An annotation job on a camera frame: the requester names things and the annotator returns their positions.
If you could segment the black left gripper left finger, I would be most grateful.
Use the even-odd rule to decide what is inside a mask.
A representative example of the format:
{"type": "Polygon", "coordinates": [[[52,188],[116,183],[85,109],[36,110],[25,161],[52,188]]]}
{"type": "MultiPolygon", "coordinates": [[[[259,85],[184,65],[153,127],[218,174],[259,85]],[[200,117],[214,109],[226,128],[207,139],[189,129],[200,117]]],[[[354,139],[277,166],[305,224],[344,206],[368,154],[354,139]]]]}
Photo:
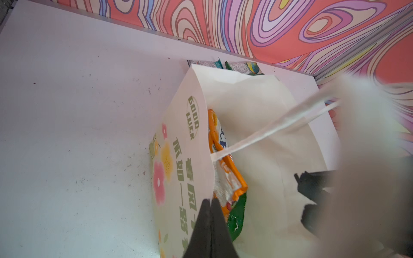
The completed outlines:
{"type": "Polygon", "coordinates": [[[196,224],[183,257],[209,258],[211,255],[211,205],[210,200],[202,202],[196,224]]]}

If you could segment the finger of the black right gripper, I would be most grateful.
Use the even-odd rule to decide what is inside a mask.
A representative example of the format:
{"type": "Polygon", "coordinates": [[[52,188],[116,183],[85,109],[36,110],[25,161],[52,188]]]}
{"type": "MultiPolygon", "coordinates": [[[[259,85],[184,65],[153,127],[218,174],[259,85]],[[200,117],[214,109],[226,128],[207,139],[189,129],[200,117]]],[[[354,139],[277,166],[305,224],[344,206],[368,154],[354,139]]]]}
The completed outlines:
{"type": "Polygon", "coordinates": [[[302,212],[301,224],[316,237],[319,237],[319,221],[323,211],[323,205],[306,204],[302,212]]]}
{"type": "Polygon", "coordinates": [[[294,174],[294,179],[297,182],[297,191],[314,203],[321,203],[330,194],[325,188],[331,187],[329,179],[334,172],[336,171],[329,170],[312,173],[305,171],[301,175],[294,174]]]}

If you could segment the dark green snack packet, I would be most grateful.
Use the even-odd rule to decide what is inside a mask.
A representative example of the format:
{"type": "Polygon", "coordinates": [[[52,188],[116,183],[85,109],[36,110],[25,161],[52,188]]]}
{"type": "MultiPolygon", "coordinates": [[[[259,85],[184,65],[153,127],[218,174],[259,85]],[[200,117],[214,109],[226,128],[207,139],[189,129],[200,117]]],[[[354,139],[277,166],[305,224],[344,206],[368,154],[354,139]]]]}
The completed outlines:
{"type": "Polygon", "coordinates": [[[246,75],[263,75],[260,67],[256,62],[244,61],[244,62],[225,62],[225,67],[227,70],[239,72],[246,75]]]}

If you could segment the green yellow Fox's candy packet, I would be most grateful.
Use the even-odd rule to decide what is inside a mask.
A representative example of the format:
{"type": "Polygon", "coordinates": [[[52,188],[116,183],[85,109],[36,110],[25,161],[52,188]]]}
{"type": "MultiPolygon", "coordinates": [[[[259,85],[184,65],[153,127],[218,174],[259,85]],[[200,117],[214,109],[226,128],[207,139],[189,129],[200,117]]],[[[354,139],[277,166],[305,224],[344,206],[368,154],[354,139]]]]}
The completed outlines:
{"type": "Polygon", "coordinates": [[[235,241],[243,230],[246,201],[247,193],[240,196],[237,204],[229,213],[227,227],[232,241],[235,241]]]}

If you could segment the white paper gift bag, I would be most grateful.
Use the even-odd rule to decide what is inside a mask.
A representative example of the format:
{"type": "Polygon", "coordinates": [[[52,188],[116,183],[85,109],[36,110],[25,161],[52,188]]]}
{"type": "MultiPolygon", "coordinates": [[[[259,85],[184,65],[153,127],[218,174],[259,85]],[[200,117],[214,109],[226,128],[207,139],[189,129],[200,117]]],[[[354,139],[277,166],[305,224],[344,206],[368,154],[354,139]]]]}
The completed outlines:
{"type": "Polygon", "coordinates": [[[297,103],[273,75],[193,64],[149,143],[154,222],[162,258],[183,258],[213,162],[229,154],[248,185],[239,258],[386,258],[413,255],[413,162],[402,158],[386,86],[340,76],[297,103]],[[229,147],[212,154],[208,110],[229,147]],[[314,203],[294,174],[335,170],[314,203]],[[301,224],[324,206],[319,237],[301,224]]]}

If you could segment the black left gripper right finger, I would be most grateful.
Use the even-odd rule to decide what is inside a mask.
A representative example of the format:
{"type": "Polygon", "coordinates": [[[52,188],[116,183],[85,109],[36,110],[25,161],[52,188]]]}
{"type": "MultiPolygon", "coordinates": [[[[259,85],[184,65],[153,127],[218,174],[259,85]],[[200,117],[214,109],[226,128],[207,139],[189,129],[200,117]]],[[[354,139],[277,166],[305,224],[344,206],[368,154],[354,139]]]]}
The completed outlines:
{"type": "Polygon", "coordinates": [[[239,258],[229,234],[220,203],[213,199],[210,207],[211,212],[211,258],[239,258]]]}

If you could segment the orange Fox's candy packet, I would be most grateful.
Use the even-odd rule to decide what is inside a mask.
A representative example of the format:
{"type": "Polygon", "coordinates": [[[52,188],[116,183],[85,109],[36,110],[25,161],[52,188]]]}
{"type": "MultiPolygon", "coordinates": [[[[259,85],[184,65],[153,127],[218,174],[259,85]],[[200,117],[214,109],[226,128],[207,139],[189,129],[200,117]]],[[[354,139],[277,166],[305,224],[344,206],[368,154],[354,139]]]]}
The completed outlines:
{"type": "MultiPolygon", "coordinates": [[[[212,154],[229,147],[214,110],[208,110],[208,142],[212,154]]],[[[225,219],[246,194],[248,185],[237,169],[231,154],[213,162],[215,170],[214,197],[219,200],[225,219]]]]}

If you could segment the teal snack packet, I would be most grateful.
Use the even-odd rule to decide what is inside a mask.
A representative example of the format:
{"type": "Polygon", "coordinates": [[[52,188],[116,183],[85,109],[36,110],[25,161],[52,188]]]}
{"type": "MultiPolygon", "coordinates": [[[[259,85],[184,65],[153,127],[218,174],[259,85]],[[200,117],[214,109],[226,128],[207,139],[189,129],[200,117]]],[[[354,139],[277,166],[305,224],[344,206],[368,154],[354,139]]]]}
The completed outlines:
{"type": "Polygon", "coordinates": [[[218,68],[218,69],[224,68],[220,60],[218,61],[188,60],[187,62],[188,62],[189,67],[193,64],[193,65],[201,65],[201,66],[218,68]]]}

